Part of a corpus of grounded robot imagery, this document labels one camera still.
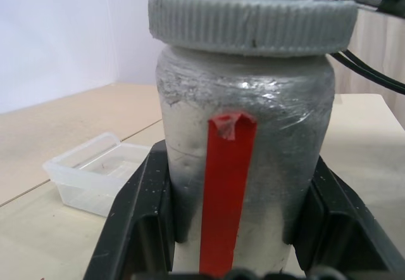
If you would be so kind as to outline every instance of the jar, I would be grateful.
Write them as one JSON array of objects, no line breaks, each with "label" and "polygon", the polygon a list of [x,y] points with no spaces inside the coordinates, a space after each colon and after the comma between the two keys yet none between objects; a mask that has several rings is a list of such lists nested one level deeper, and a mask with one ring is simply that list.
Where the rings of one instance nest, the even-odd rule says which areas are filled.
[{"label": "jar", "polygon": [[235,112],[257,129],[232,267],[284,268],[332,111],[325,53],[347,47],[355,21],[345,1],[149,0],[151,33],[169,44],[156,82],[175,204],[173,270],[226,272],[201,270],[204,172],[209,120]]}]

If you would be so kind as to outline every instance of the gray jar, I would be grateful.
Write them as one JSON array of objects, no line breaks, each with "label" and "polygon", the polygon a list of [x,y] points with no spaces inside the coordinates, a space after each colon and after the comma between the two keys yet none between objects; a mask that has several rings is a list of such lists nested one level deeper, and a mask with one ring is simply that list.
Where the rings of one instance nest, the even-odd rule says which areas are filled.
[{"label": "gray jar", "polygon": [[[151,32],[171,45],[165,47],[159,57],[156,80],[175,202],[178,243],[173,270],[199,270],[208,120],[223,112],[243,111],[257,120],[258,127],[233,267],[248,268],[260,274],[279,271],[284,268],[289,254],[294,226],[332,111],[334,75],[323,55],[324,50],[347,46],[356,11],[351,3],[337,4],[339,14],[343,11],[352,17],[346,22],[349,30],[341,33],[335,30],[334,36],[333,30],[324,31],[324,40],[320,42],[311,33],[315,42],[312,46],[310,39],[303,39],[296,45],[291,41],[286,49],[282,40],[276,38],[274,41],[271,36],[253,34],[251,41],[237,35],[246,31],[243,17],[249,12],[246,6],[249,0],[243,0],[243,6],[236,6],[231,14],[229,4],[238,4],[240,0],[226,0],[223,4],[221,0],[215,0],[212,19],[209,10],[204,8],[205,4],[212,6],[211,2],[183,1],[149,0]],[[266,8],[267,5],[265,0],[263,13],[270,11],[271,14],[274,6]],[[225,27],[221,26],[221,11],[218,10],[221,6],[225,7],[224,13],[234,17],[235,30],[226,26],[231,31],[223,31]],[[254,0],[252,7],[260,9],[260,3]],[[299,5],[287,0],[287,9],[289,7],[294,9]],[[197,14],[184,14],[191,8],[200,11],[202,18]],[[312,11],[316,13],[313,16],[323,11],[330,15],[320,6]],[[279,14],[288,27],[289,14]],[[263,17],[256,19],[259,30]],[[289,32],[296,34],[305,23],[308,24],[306,18],[301,23],[296,17],[294,19],[297,27],[284,29],[286,35],[282,35],[286,38],[289,38]],[[206,31],[204,22],[207,20],[218,23],[206,23],[205,28],[211,28]],[[341,24],[331,27],[342,29]],[[300,46],[303,42],[307,42],[306,48]]]}]

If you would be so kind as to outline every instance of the white wall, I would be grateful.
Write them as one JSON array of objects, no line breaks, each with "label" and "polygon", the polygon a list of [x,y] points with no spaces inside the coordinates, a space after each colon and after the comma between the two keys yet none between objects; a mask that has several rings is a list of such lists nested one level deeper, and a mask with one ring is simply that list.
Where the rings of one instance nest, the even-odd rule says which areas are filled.
[{"label": "white wall", "polygon": [[0,113],[114,81],[154,83],[147,0],[0,0]]}]

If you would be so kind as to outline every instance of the black holder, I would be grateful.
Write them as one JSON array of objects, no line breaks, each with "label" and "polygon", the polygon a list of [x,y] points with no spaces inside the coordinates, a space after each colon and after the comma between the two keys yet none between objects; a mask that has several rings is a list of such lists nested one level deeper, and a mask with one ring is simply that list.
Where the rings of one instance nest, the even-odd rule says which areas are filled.
[{"label": "black holder", "polygon": [[[84,280],[132,279],[135,275],[137,280],[210,279],[199,274],[167,274],[173,267],[175,248],[172,201],[166,145],[161,141],[118,193]],[[405,275],[401,254],[359,196],[321,158],[296,228],[293,245],[307,273],[322,265],[350,279],[405,279],[395,276]],[[227,280],[256,278],[247,271],[225,276]],[[264,279],[296,278],[273,274]]]}]

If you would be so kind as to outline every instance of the plastic wrap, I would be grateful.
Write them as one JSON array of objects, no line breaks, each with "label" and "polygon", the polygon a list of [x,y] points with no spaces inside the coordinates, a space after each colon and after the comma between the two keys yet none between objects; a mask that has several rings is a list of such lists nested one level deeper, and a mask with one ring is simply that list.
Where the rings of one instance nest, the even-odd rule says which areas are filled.
[{"label": "plastic wrap", "polygon": [[174,270],[199,270],[208,120],[229,111],[258,123],[233,265],[282,269],[330,119],[329,62],[166,47],[156,78],[181,242]]}]

